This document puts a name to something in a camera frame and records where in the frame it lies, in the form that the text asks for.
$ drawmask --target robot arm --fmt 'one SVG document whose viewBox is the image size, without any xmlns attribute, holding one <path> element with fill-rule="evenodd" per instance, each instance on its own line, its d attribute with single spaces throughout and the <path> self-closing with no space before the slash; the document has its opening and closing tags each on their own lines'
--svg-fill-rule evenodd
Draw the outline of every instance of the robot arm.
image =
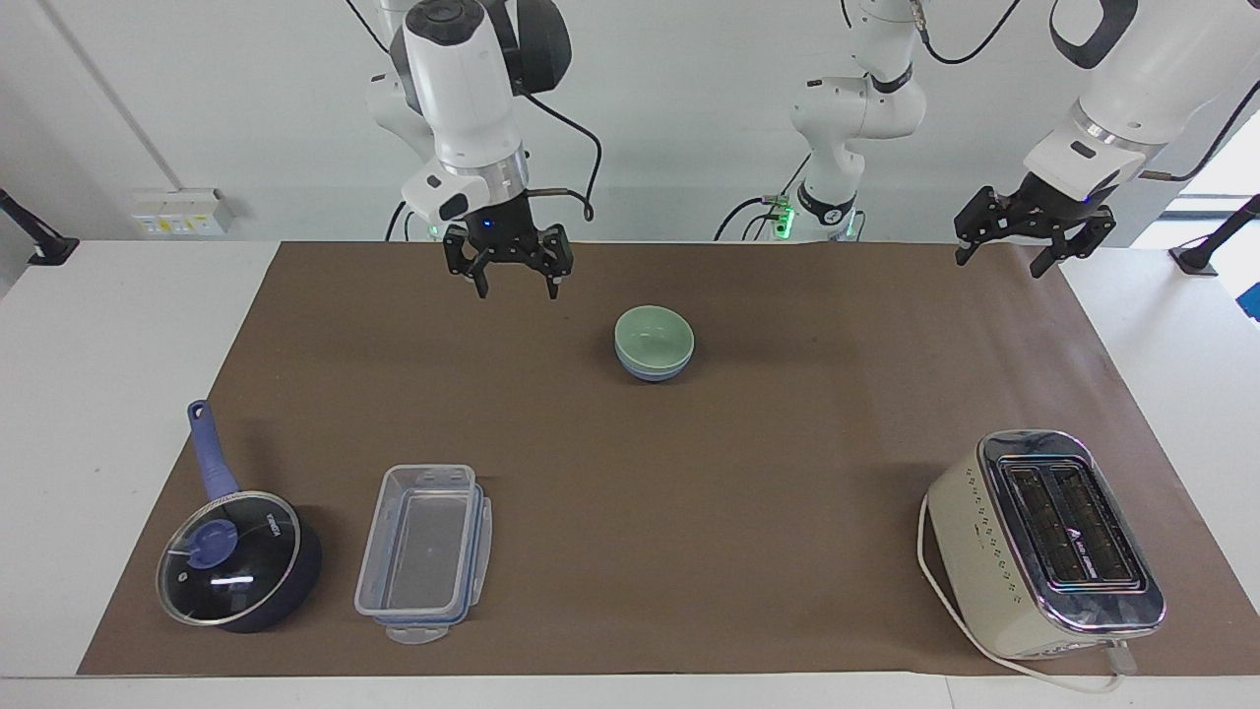
<svg viewBox="0 0 1260 709">
<path fill-rule="evenodd" d="M 1260 54 L 1260 3 L 1221 0 L 1206 10 L 1177 0 L 1140 8 L 1138 0 L 1060 0 L 1051 34 L 1060 53 L 1092 69 L 1090 86 L 1024 157 L 1019 189 L 982 188 L 955 217 L 959 264 L 982 243 L 1014 234 L 1051 241 L 1031 264 L 1036 277 L 1092 253 L 1115 225 L 1104 200 Z"/>
<path fill-rule="evenodd" d="M 926 97 L 914 79 L 917 37 L 908 0 L 856 4 L 854 59 L 863 77 L 806 82 L 793 106 L 793 125 L 805 136 L 810 161 L 791 194 L 791 234 L 834 239 L 844 233 L 866 169 L 849 141 L 903 137 L 924 120 Z"/>
<path fill-rule="evenodd" d="M 512 98 L 554 88 L 568 68 L 559 11 L 518 0 L 518 42 L 505 0 L 379 1 L 396 72 L 373 78 L 369 110 L 423 161 L 403 199 L 430 224 L 462 222 L 442 238 L 447 267 L 481 297 L 491 262 L 528 264 L 556 297 L 573 256 L 561 224 L 534 225 Z"/>
</svg>

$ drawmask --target saucepan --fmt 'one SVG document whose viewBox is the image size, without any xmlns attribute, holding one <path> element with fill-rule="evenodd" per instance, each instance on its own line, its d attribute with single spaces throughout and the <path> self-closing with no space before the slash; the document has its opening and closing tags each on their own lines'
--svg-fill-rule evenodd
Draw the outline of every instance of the saucepan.
<svg viewBox="0 0 1260 709">
<path fill-rule="evenodd" d="M 158 597 L 171 618 L 189 626 L 238 633 L 270 628 L 315 586 L 319 536 L 282 499 L 241 490 L 207 402 L 188 407 L 188 422 L 209 502 L 166 543 Z"/>
</svg>

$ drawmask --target toaster slot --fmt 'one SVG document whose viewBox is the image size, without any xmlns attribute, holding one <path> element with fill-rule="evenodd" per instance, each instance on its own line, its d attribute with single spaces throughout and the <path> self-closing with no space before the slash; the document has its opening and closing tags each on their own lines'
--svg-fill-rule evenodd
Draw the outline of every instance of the toaster slot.
<svg viewBox="0 0 1260 709">
<path fill-rule="evenodd" d="M 1000 465 L 1018 501 L 1036 563 L 1060 592 L 1140 589 L 1137 560 L 1089 470 L 1070 458 L 1008 458 Z"/>
</svg>

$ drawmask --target clear plastic container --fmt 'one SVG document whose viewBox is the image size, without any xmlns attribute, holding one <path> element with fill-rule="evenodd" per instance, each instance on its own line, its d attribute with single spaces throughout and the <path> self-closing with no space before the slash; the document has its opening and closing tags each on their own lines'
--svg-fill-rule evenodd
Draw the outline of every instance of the clear plastic container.
<svg viewBox="0 0 1260 709">
<path fill-rule="evenodd" d="M 490 500 L 466 466 L 386 474 L 354 610 L 404 645 L 445 636 L 476 606 L 490 562 Z"/>
</svg>

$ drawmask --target toaster power cord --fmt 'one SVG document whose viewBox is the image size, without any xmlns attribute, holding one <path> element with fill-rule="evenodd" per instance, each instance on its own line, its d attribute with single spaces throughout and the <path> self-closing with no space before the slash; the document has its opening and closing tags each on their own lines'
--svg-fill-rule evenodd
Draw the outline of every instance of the toaster power cord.
<svg viewBox="0 0 1260 709">
<path fill-rule="evenodd" d="M 970 628 L 966 627 L 966 623 L 963 622 L 963 618 L 958 615 L 958 611 L 955 611 L 954 606 L 949 602 L 949 598 L 945 596 L 945 592 L 941 591 L 941 584 L 936 583 L 936 577 L 934 577 L 931 570 L 927 568 L 927 562 L 924 560 L 924 529 L 926 526 L 926 523 L 927 523 L 927 496 L 925 495 L 922 505 L 919 506 L 919 568 L 920 570 L 924 572 L 924 576 L 927 577 L 927 583 L 931 584 L 932 591 L 936 592 L 936 598 L 940 598 L 941 606 L 944 606 L 945 610 L 949 611 L 950 618 L 954 618 L 954 623 L 958 625 L 958 630 L 963 631 L 963 635 L 966 636 L 966 640 L 971 641 L 971 645 L 974 645 L 975 649 L 979 650 L 982 655 L 984 655 L 989 660 L 994 661 L 998 665 L 1002 665 L 1008 670 L 1014 670 L 1022 675 L 1028 675 L 1029 678 L 1033 678 L 1036 680 L 1041 680 L 1043 683 L 1048 683 L 1055 686 L 1061 686 L 1063 689 L 1070 689 L 1072 691 L 1081 691 L 1085 694 L 1108 694 L 1110 691 L 1115 691 L 1115 689 L 1120 686 L 1120 683 L 1124 681 L 1125 675 L 1134 674 L 1137 667 L 1133 666 L 1133 655 L 1129 654 L 1129 646 L 1123 640 L 1110 644 L 1109 647 L 1106 649 L 1108 661 L 1111 664 L 1113 675 L 1108 679 L 1106 684 L 1101 686 L 1085 686 L 1063 681 L 1060 678 L 1047 675 L 1045 672 L 1038 672 L 1037 670 L 1029 670 L 1023 665 L 1012 662 L 1011 660 L 1005 660 L 1003 657 L 998 657 L 997 655 L 989 652 L 988 649 L 980 645 L 980 641 L 975 640 L 975 636 L 971 635 Z"/>
</svg>

